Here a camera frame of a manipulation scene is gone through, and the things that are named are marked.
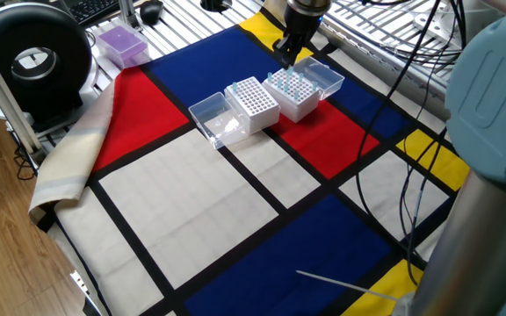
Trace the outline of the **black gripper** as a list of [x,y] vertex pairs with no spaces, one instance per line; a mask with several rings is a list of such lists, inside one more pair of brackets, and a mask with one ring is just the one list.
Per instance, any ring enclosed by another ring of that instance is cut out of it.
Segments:
[[298,54],[309,43],[322,21],[322,15],[309,16],[287,6],[284,14],[286,30],[272,44],[275,54],[286,55],[286,65],[293,66]]

